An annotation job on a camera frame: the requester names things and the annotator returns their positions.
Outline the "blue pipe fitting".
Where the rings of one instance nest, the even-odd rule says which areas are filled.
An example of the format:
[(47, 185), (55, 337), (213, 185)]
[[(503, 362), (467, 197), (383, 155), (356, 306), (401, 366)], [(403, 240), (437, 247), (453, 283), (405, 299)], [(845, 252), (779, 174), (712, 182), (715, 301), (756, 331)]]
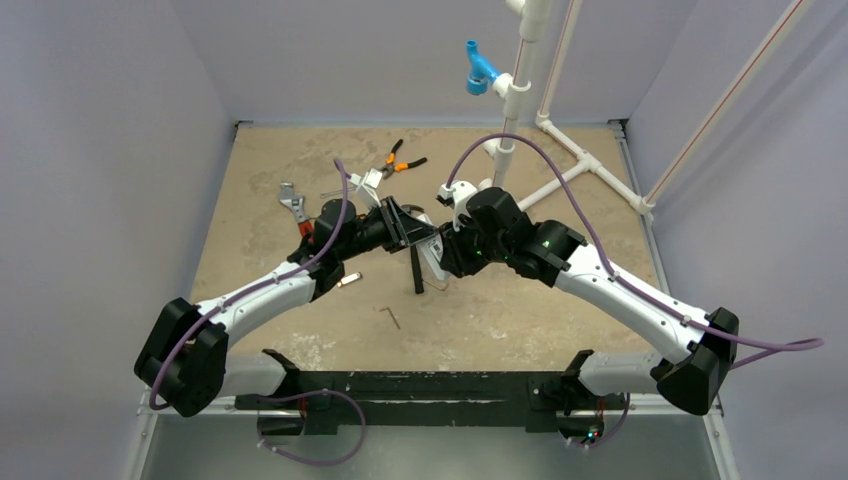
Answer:
[(483, 95), (502, 72), (498, 70), (487, 57), (479, 51), (476, 40), (468, 40), (465, 44), (466, 56), (469, 61), (469, 73), (466, 77), (466, 91), (475, 96)]

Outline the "white pvc pipe frame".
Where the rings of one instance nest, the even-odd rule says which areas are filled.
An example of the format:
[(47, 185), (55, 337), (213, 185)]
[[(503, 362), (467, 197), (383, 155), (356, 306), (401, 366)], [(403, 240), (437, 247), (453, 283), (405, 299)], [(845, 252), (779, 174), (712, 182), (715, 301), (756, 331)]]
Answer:
[[(520, 27), (520, 104), (504, 127), (528, 124), (650, 217), (686, 164), (740, 111), (810, 1), (538, 1)], [(624, 124), (652, 166), (645, 187), (616, 177), (568, 124)]]

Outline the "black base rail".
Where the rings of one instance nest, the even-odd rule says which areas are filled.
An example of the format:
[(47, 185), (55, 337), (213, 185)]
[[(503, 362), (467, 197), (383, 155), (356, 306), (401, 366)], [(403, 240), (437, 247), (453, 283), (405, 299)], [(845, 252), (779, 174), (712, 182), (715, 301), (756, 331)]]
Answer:
[(598, 396), (576, 377), (582, 351), (565, 371), (306, 371), (279, 353), (286, 377), (271, 394), (240, 395), (238, 410), (289, 410), (308, 435), (346, 425), (510, 427), (527, 433), (599, 438), (605, 413), (626, 404), (621, 393)]

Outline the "orange black pliers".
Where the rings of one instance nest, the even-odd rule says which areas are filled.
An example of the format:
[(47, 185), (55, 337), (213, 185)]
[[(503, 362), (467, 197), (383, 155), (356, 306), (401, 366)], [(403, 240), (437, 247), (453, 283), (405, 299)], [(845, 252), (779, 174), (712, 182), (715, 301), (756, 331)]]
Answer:
[(387, 179), (395, 173), (417, 168), (428, 162), (427, 157), (421, 157), (411, 162), (399, 162), (397, 160), (397, 152), (403, 145), (404, 140), (398, 139), (390, 150), (390, 153), (384, 164), (379, 168), (382, 172), (382, 178)]

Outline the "white air conditioner remote control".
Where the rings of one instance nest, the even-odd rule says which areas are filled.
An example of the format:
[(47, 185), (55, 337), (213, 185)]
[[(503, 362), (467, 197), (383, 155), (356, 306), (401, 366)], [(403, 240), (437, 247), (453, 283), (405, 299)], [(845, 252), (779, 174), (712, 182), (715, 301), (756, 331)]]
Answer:
[(433, 228), (431, 235), (417, 243), (416, 248), (437, 280), (445, 281), (451, 277), (440, 264), (444, 256), (444, 242), (437, 227)]

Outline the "silver white battery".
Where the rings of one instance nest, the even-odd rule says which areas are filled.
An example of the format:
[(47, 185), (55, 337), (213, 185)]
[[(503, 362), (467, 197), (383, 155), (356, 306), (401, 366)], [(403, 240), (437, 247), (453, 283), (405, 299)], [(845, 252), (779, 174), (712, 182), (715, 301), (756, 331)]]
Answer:
[(354, 283), (354, 282), (357, 282), (357, 281), (361, 280), (362, 278), (363, 278), (363, 275), (362, 275), (362, 273), (361, 273), (361, 272), (355, 272), (355, 273), (352, 273), (352, 274), (349, 274), (349, 275), (345, 275), (344, 277), (342, 277), (342, 278), (341, 278), (341, 279), (337, 282), (337, 286), (338, 286), (339, 288), (343, 288), (343, 287), (345, 287), (345, 286), (347, 286), (347, 285), (350, 285), (350, 284), (352, 284), (352, 283)]

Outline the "red handled tool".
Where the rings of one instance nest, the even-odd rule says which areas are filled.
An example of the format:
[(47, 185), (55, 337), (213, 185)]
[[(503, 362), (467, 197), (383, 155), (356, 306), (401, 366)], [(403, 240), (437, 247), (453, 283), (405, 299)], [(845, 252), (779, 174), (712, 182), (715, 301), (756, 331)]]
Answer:
[(313, 235), (314, 226), (311, 220), (304, 220), (298, 223), (299, 234), (302, 238), (309, 238)]

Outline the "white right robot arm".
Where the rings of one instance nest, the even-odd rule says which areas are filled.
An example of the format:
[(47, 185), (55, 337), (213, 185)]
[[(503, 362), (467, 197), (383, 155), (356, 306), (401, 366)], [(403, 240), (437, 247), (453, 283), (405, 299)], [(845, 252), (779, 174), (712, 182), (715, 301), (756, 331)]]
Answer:
[(456, 278), (503, 263), (517, 275), (557, 288), (599, 308), (646, 340), (644, 356), (615, 359), (588, 353), (564, 376), (561, 392), (576, 407), (607, 393), (657, 393), (680, 410), (704, 415), (731, 370), (737, 348), (730, 338), (740, 321), (730, 310), (712, 312), (679, 302), (617, 265), (605, 267), (600, 250), (556, 220), (532, 222), (498, 187), (477, 190), (460, 181), (443, 185), (440, 203), (453, 209), (432, 248), (439, 267)]

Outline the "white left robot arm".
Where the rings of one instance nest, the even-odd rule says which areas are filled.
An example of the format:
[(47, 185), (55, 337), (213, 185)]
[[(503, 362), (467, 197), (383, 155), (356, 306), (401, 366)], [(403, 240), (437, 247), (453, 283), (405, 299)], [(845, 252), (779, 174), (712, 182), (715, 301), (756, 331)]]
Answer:
[(376, 248), (395, 253), (437, 234), (393, 197), (366, 214), (349, 200), (325, 203), (298, 247), (265, 276), (199, 304), (178, 297), (164, 305), (134, 364), (150, 389), (150, 407), (196, 415), (221, 396), (234, 343), (331, 291), (345, 275), (345, 261)]

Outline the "bronze hex key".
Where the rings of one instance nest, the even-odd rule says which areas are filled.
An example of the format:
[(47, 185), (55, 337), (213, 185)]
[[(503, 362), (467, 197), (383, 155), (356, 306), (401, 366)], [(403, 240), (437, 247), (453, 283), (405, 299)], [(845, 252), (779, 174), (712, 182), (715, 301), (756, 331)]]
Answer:
[(449, 284), (445, 282), (439, 283), (428, 279), (423, 279), (423, 283), (441, 292), (444, 292), (449, 288)]

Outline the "dark hex key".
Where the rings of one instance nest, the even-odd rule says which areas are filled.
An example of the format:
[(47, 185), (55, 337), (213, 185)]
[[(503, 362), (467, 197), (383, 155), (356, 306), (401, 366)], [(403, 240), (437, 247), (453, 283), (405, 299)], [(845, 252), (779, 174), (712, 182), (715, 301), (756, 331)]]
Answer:
[(395, 326), (395, 328), (398, 329), (398, 330), (401, 329), (401, 326), (400, 326), (400, 323), (398, 322), (397, 317), (395, 316), (394, 312), (392, 311), (392, 309), (389, 306), (381, 307), (381, 308), (378, 309), (378, 311), (381, 312), (381, 313), (387, 314), (389, 316), (389, 318), (391, 319), (392, 324)]

